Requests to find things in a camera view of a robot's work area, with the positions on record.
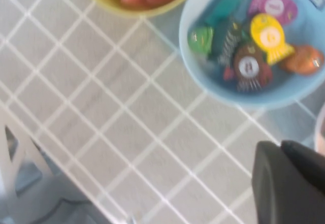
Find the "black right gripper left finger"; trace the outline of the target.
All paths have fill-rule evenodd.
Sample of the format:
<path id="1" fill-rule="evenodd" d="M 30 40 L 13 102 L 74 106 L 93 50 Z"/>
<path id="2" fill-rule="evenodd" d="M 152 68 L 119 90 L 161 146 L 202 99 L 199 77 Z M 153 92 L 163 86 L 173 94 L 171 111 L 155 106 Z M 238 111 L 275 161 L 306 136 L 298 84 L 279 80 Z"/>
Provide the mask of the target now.
<path id="1" fill-rule="evenodd" d="M 252 190 L 258 223 L 324 223 L 324 168 L 300 166 L 281 145 L 256 145 Z"/>

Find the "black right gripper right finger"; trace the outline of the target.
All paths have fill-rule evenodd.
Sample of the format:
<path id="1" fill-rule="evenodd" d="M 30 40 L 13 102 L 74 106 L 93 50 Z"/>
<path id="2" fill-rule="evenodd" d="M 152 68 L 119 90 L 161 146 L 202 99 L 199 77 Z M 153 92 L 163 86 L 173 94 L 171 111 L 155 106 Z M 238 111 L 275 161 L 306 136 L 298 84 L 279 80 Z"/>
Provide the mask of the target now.
<path id="1" fill-rule="evenodd" d="M 324 156 L 298 142 L 284 140 L 281 149 L 295 164 L 324 168 Z"/>

